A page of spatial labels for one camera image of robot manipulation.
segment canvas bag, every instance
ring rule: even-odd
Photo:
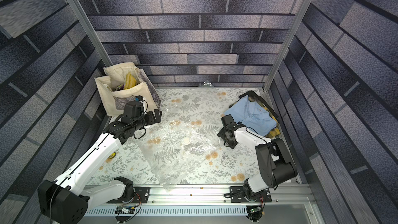
[[[145,72],[135,66],[133,62],[119,63],[110,67],[105,67],[104,72],[107,76],[95,78],[99,95],[102,100],[102,104],[106,110],[109,117],[119,116],[123,114],[124,105],[133,101],[138,95],[141,95],[148,102],[147,111],[153,111],[154,109],[159,109],[160,98],[157,95],[155,88],[152,83],[148,80]],[[120,90],[113,92],[120,84],[125,83],[125,78],[128,72],[131,72],[134,78],[137,78],[137,85],[130,89]],[[158,105],[155,103],[152,93],[149,90],[147,82],[142,78],[147,79],[154,91],[155,99],[158,101]]]

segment brick pattern wall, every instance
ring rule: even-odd
[[[301,0],[79,0],[114,64],[155,86],[262,86]]]
[[[48,223],[37,187],[97,139],[103,63],[65,0],[0,0],[0,216]]]
[[[325,222],[398,220],[397,0],[312,0],[271,85]]]

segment floral tablecloth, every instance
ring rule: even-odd
[[[198,163],[186,165],[191,166],[191,173],[180,184],[241,183],[259,172],[255,152],[242,144],[234,149],[225,147],[216,134],[222,128],[220,118],[223,112],[248,90],[259,94],[258,88],[157,89],[162,99],[162,122],[147,128],[143,142],[149,148],[155,148],[162,142],[161,138],[156,137],[157,134],[165,132],[167,128],[181,125],[179,127],[195,130],[210,139],[215,150],[203,154]],[[116,153],[116,157],[107,159],[94,173],[89,185],[101,185],[118,176],[131,179],[138,185],[159,184],[134,138],[128,139]],[[173,156],[172,151],[164,152],[163,156]]]

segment white robotic arm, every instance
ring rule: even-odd
[[[264,189],[275,187],[297,176],[296,165],[282,139],[270,139],[252,132],[250,127],[236,124],[231,115],[222,117],[221,122],[224,127],[217,135],[224,140],[225,146],[233,149],[238,143],[242,143],[257,155],[260,173],[246,179],[243,185],[248,200],[254,200],[253,197]],[[272,154],[279,159],[273,161]]]
[[[154,112],[144,111],[141,101],[143,97],[137,96],[135,101],[128,102],[124,113],[105,128],[77,162],[53,182],[42,182],[37,191],[43,215],[61,224],[74,224],[86,211],[102,203],[112,199],[129,202],[133,198],[133,182],[124,177],[116,177],[108,184],[88,190],[84,187],[101,164],[129,137],[134,136],[136,130],[161,121],[162,112],[157,109]]]

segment blue shirt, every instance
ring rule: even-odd
[[[276,122],[269,116],[269,112],[257,102],[249,101],[247,95],[225,111],[224,114],[231,114],[236,123],[242,122],[245,126],[256,130],[261,136],[267,135],[276,127]]]

